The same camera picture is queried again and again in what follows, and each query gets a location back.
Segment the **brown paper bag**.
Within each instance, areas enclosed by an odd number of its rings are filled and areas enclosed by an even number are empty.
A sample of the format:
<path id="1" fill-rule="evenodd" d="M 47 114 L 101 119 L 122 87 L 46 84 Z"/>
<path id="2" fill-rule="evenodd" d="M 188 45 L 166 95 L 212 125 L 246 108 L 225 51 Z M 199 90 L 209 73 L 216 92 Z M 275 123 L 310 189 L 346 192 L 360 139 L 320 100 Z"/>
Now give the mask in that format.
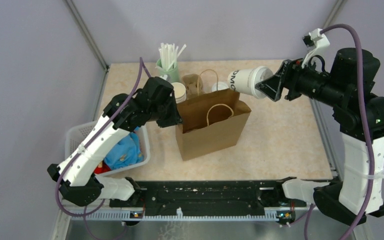
<path id="1" fill-rule="evenodd" d="M 199 95 L 178 103 L 182 123 L 175 137 L 184 161 L 233 147 L 252 112 L 231 89 Z"/>

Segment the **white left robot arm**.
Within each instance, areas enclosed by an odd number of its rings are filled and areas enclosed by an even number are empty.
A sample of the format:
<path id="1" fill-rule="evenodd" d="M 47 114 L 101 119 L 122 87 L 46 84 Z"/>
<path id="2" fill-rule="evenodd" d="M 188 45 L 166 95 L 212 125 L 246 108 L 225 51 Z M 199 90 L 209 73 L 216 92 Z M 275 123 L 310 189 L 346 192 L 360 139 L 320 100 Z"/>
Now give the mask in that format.
<path id="1" fill-rule="evenodd" d="M 77 149 L 47 168 L 56 182 L 57 199 L 79 207 L 96 200 L 120 200 L 129 207 L 140 202 L 140 187 L 132 178 L 110 178 L 96 175 L 94 170 L 120 140 L 147 122 L 156 122 L 160 128 L 182 123 L 174 86 L 168 79 L 168 75 L 150 77 L 143 88 L 115 95 Z"/>

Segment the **white plastic cup lid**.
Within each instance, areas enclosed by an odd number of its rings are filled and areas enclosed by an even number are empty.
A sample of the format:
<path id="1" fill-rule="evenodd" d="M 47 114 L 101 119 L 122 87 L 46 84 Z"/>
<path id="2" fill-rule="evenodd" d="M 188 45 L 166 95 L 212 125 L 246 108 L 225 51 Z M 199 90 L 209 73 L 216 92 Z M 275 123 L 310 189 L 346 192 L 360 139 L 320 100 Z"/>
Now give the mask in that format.
<path id="1" fill-rule="evenodd" d="M 266 84 L 266 81 L 273 76 L 273 72 L 266 66 L 259 66 L 253 70 L 251 77 L 251 86 L 252 86 L 252 95 L 256 99 L 263 99 L 266 97 L 266 94 L 263 93 L 263 85 Z"/>

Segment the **white paper coffee cup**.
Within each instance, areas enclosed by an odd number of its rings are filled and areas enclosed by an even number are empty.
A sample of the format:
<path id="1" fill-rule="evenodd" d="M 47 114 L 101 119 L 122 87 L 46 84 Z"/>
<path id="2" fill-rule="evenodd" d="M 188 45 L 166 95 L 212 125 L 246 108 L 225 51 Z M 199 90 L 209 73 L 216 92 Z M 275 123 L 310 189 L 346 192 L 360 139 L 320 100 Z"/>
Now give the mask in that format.
<path id="1" fill-rule="evenodd" d="M 256 89 L 256 85 L 274 74 L 266 66 L 259 66 L 253 69 L 239 69 L 232 71 L 227 77 L 229 88 L 241 94 L 253 96 L 256 99 L 263 99 L 266 95 Z"/>

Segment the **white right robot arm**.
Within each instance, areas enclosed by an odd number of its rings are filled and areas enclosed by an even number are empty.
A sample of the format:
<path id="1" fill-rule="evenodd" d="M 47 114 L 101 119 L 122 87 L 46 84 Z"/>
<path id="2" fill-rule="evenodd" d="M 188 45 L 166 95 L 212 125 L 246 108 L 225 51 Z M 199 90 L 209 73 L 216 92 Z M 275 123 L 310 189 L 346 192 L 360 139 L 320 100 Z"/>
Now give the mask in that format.
<path id="1" fill-rule="evenodd" d="M 257 83 L 255 88 L 272 101 L 280 100 L 283 89 L 287 89 L 288 101 L 307 96 L 332 107 L 344 142 L 344 172 L 341 182 L 314 188 L 311 195 L 315 205 L 325 216 L 351 225 L 363 205 L 368 181 L 372 180 L 365 213 L 377 218 L 384 216 L 384 97 L 372 93 L 380 61 L 371 52 L 362 51 L 363 95 L 375 160 L 373 174 L 369 173 L 369 153 L 360 114 L 356 49 L 338 50 L 330 72 L 319 72 L 315 66 L 301 67 L 301 63 L 301 59 L 285 60 L 273 76 Z"/>

